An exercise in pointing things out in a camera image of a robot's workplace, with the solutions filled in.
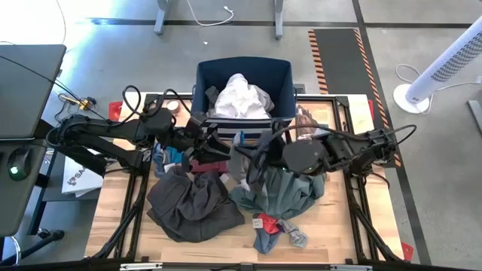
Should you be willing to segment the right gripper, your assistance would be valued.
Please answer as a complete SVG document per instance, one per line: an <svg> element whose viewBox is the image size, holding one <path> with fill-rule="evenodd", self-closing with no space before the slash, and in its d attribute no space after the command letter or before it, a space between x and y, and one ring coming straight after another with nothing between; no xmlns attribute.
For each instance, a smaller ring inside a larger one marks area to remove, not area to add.
<svg viewBox="0 0 482 271"><path fill-rule="evenodd" d="M263 181L263 174L269 167L275 167L280 169L286 169L287 166L282 158L282 152L286 146L284 133L280 133L274 139L272 139L273 134L276 134L278 130L265 131L261 134L258 140L258 147L256 146L236 146L235 151L239 152L249 159L255 159L251 162L250 171L250 187L251 188L261 188Z"/></svg>

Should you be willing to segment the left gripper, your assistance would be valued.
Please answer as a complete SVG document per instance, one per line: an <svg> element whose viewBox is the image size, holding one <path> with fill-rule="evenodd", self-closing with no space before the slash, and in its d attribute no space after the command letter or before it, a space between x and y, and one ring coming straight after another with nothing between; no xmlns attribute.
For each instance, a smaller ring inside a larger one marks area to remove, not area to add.
<svg viewBox="0 0 482 271"><path fill-rule="evenodd" d="M207 130L204 124L208 117L205 114L192 114L184 127L175 127L172 131L171 146L178 151L194 148L196 151L229 151L230 145L218 135L218 125L211 123ZM216 163L230 159L224 153L199 153L195 155L199 163Z"/></svg>

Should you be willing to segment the light grey garment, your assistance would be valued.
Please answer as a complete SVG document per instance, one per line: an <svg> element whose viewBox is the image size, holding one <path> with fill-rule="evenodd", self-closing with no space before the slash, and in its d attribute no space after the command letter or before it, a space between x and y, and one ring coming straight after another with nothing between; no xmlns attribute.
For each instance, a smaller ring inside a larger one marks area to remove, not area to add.
<svg viewBox="0 0 482 271"><path fill-rule="evenodd" d="M248 156L240 153L236 149L236 147L239 146L247 149ZM231 178L237 182L237 186L230 191L230 197L232 197L235 193L247 193L251 191L250 186L247 184L246 176L251 156L256 150L256 146L246 145L244 143L243 131L238 132L234 136L230 149L230 159L227 161L227 167Z"/></svg>

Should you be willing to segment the maroon shirt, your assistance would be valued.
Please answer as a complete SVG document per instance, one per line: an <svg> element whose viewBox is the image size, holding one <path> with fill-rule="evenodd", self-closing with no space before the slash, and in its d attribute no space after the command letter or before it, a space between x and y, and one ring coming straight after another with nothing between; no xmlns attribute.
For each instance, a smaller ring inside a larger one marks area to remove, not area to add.
<svg viewBox="0 0 482 271"><path fill-rule="evenodd" d="M208 172L212 170L220 173L227 173L228 172L227 164L225 161L214 162L214 163L202 163L202 164L200 164L197 160L191 161L192 173Z"/></svg>

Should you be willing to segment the smooth white T-shirt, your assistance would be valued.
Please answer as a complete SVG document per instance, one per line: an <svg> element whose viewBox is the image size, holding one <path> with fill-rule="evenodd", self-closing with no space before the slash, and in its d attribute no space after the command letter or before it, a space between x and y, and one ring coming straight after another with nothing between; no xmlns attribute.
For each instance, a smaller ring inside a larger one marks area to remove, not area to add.
<svg viewBox="0 0 482 271"><path fill-rule="evenodd" d="M248 118L258 105L252 99L238 99L235 96L218 98L215 103L215 115L225 118Z"/></svg>

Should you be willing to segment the grey-green hoodie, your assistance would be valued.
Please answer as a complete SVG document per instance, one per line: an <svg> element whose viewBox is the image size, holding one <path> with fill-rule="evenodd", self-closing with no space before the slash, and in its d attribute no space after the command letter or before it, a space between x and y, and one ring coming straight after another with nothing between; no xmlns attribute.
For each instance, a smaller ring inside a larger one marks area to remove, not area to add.
<svg viewBox="0 0 482 271"><path fill-rule="evenodd" d="M325 193L327 175L300 175L270 167L260 190L235 187L230 198L239 209L288 220L304 213Z"/></svg>

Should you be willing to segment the crinkled white shirt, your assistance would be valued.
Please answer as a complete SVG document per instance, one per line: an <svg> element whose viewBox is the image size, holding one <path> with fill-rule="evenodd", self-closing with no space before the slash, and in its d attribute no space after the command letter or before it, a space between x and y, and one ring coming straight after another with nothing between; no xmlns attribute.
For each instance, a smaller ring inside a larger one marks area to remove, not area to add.
<svg viewBox="0 0 482 271"><path fill-rule="evenodd" d="M255 84L250 84L244 75L232 75L225 88L218 94L210 117L230 119L269 119L275 108L270 95Z"/></svg>

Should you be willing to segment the dark grey jacket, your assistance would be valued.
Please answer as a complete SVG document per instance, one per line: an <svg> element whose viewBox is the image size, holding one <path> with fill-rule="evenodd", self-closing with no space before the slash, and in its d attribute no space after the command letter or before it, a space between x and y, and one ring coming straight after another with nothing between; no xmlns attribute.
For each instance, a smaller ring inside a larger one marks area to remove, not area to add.
<svg viewBox="0 0 482 271"><path fill-rule="evenodd" d="M245 223L216 171L189 178L173 166L150 189L148 217L175 242L203 242Z"/></svg>

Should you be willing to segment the red sock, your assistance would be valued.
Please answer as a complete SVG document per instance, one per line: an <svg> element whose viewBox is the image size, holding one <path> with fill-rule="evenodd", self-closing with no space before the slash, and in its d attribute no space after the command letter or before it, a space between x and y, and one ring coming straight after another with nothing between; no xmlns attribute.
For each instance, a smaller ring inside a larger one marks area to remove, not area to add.
<svg viewBox="0 0 482 271"><path fill-rule="evenodd" d="M277 226L277 220L275 218L270 217L264 213L259 214L258 216L263 222L263 229L268 234L275 234L279 232L279 228Z"/></svg>

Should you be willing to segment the slate blue garment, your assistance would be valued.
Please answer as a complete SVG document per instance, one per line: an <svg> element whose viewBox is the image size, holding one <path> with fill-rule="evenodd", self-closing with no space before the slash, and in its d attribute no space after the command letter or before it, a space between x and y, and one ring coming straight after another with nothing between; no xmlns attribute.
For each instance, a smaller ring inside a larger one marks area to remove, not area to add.
<svg viewBox="0 0 482 271"><path fill-rule="evenodd" d="M170 153L167 150L162 149L161 145L157 143L154 146L152 160L154 163L154 175L160 178L166 173L164 166L170 164Z"/></svg>

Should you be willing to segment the Acadia picture book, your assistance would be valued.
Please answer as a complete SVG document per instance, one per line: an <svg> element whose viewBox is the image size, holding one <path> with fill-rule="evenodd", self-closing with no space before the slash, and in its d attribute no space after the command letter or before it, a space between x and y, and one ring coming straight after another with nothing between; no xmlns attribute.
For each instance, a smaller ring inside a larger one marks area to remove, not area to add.
<svg viewBox="0 0 482 271"><path fill-rule="evenodd" d="M312 124L314 125L314 127L297 128L295 130L297 140L311 139L313 136L321 136L330 133L327 130L319 128L319 126L328 127L327 123L318 122L314 113L312 113L311 110L302 105L298 105L297 113L295 115L295 125L300 126L306 124Z"/></svg>

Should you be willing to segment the navy white striped fabric basket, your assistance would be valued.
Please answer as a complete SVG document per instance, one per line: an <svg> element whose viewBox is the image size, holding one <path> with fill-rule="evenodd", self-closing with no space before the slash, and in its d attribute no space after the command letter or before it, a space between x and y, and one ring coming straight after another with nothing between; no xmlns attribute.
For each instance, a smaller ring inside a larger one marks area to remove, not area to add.
<svg viewBox="0 0 482 271"><path fill-rule="evenodd" d="M206 90L216 87L223 91L228 79L235 74L243 75L248 83L265 91L274 103L274 109L262 119L209 117L205 127L211 123L217 124L222 139L231 139L239 131L244 132L245 139L258 139L261 133L270 129L274 120L278 120L283 127L290 124L296 115L296 98L291 63L283 59L237 56L200 62L192 90L191 111L207 113L209 100Z"/></svg>

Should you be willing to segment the black mat with orange stripes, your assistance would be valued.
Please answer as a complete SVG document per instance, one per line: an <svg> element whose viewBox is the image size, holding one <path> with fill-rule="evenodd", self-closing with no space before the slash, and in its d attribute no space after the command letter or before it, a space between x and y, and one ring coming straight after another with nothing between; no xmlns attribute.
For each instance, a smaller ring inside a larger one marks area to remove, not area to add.
<svg viewBox="0 0 482 271"><path fill-rule="evenodd" d="M374 104L374 126L392 128L359 30L310 29L308 36L320 93L365 95Z"/></svg>

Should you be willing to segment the white box with logo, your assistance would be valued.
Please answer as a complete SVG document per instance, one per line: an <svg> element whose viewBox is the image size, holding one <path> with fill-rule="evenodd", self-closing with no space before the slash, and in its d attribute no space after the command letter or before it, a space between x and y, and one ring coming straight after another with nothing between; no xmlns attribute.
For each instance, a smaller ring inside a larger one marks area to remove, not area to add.
<svg viewBox="0 0 482 271"><path fill-rule="evenodd" d="M62 194L74 194L76 197L101 188L103 177L66 157L63 171Z"/></svg>

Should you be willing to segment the grey desk leg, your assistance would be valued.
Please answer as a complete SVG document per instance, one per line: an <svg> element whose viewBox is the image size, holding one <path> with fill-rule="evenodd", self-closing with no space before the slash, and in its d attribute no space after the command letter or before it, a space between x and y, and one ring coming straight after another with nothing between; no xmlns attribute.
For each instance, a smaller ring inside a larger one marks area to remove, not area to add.
<svg viewBox="0 0 482 271"><path fill-rule="evenodd" d="M154 33L157 35L163 34L163 25L169 10L170 0L157 0L158 11L154 24Z"/></svg>
<svg viewBox="0 0 482 271"><path fill-rule="evenodd" d="M274 22L275 39L279 40L283 36L283 5L284 0L273 0L274 3Z"/></svg>

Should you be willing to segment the black mouse with light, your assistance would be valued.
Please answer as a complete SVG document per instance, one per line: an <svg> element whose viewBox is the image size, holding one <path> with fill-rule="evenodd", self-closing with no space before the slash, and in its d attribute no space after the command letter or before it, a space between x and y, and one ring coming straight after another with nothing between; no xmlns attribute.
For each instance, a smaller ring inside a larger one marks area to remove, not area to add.
<svg viewBox="0 0 482 271"><path fill-rule="evenodd" d="M8 173L14 181L22 181L26 179L31 172L31 167L32 155L30 147L20 146L8 157Z"/></svg>

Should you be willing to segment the grey side desk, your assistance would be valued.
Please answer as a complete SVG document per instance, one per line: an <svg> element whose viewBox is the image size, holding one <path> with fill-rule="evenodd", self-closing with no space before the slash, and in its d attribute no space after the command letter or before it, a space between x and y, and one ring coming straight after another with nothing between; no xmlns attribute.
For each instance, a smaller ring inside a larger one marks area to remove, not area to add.
<svg viewBox="0 0 482 271"><path fill-rule="evenodd" d="M30 172L23 180L11 178L8 157L18 148L29 149ZM38 178L47 146L44 140L0 141L0 237L16 234Z"/></svg>

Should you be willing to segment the black tripod leg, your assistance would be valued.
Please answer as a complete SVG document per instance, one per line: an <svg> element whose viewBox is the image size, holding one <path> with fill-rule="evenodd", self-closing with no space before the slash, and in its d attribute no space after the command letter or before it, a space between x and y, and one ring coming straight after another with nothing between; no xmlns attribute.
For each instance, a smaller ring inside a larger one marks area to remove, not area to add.
<svg viewBox="0 0 482 271"><path fill-rule="evenodd" d="M19 262L22 259L30 256L31 254L35 253L36 251L38 251L41 248L49 245L52 242L56 242L56 241L61 240L64 237L64 235L65 235L65 232L62 231L62 230L54 230L52 232L46 233L43 236L38 235L38 237L40 237L41 240L36 242L33 246L31 246L30 248L27 248L25 250L23 250L20 247L18 241L13 236L11 236L11 239L13 240L13 242L15 244L15 247L16 247L15 254L6 258L6 259L4 259L4 260L0 260L0 266L18 265Z"/></svg>

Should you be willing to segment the white tower fan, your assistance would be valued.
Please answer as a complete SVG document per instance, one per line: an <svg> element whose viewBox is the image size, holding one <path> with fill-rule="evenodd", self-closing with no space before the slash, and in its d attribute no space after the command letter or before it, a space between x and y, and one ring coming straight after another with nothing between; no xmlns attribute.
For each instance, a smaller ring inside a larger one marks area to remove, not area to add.
<svg viewBox="0 0 482 271"><path fill-rule="evenodd" d="M482 17L463 32L418 78L393 91L395 104L411 114L424 114L444 84L482 54Z"/></svg>

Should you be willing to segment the grey metal leg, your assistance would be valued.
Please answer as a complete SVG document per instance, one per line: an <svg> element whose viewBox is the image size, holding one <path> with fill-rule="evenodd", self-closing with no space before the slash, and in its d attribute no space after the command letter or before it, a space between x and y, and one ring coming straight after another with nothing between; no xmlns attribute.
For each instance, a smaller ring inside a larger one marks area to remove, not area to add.
<svg viewBox="0 0 482 271"><path fill-rule="evenodd" d="M475 125L482 135L482 107L477 100L468 100L466 102L472 117L474 118Z"/></svg>

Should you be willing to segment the black aluminium table frame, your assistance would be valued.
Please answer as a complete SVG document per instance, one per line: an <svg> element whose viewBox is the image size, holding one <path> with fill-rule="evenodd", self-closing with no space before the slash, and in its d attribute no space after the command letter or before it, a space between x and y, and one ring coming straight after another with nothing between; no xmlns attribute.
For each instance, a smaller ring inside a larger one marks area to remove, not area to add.
<svg viewBox="0 0 482 271"><path fill-rule="evenodd" d="M365 95L299 96L297 101L297 105L311 110L318 122L327 123L332 129L341 128L356 134L374 128ZM110 173L103 181L84 256L97 253L121 222L128 181L129 176L122 172ZM376 175L369 175L367 181L365 190L372 224L392 252L403 259L387 183ZM224 231L213 239L200 243L175 242L146 215L150 207L149 202L144 204L136 260L149 257L150 261L163 263L227 265L343 263L345 259L357 262L352 219L341 171L328 173L324 196L302 215L291 219L308 235L306 248L291 246L287 235L283 234L269 254L259 254L252 247L256 236L252 215L244 211L244 225Z"/></svg>

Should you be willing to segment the silver bracket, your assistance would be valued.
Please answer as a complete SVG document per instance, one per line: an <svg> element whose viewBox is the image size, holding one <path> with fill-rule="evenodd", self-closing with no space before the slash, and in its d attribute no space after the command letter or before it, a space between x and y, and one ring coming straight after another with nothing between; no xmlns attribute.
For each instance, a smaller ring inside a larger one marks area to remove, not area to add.
<svg viewBox="0 0 482 271"><path fill-rule="evenodd" d="M330 271L374 271L372 266L336 264L330 265Z"/></svg>
<svg viewBox="0 0 482 271"><path fill-rule="evenodd" d="M163 269L162 263L122 263L119 271L156 271Z"/></svg>

